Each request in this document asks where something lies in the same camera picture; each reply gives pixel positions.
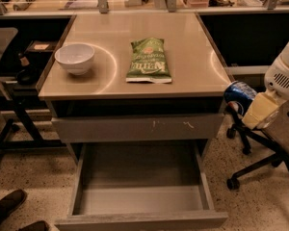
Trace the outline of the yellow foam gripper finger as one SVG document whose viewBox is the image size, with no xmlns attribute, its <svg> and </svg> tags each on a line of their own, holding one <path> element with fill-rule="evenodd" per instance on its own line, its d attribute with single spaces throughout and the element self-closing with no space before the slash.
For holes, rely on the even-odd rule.
<svg viewBox="0 0 289 231">
<path fill-rule="evenodd" d="M 280 107 L 286 102 L 276 91 L 259 92 L 251 102 L 242 121 L 250 129 L 266 128 L 272 123 Z"/>
</svg>

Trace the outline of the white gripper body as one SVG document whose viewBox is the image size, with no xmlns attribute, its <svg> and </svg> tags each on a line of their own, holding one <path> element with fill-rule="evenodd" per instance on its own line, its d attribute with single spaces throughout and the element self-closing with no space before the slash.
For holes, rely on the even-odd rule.
<svg viewBox="0 0 289 231">
<path fill-rule="evenodd" d="M 266 93 L 281 105 L 289 101 L 289 64 L 278 56 L 265 73 Z"/>
</svg>

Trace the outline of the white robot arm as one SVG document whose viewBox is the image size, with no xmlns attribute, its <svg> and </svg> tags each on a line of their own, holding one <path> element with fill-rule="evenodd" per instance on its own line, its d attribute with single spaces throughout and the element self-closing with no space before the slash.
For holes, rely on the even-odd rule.
<svg viewBox="0 0 289 231">
<path fill-rule="evenodd" d="M 250 129 L 265 127 L 289 101 L 289 42 L 264 76 L 266 90 L 256 94 L 242 121 Z"/>
</svg>

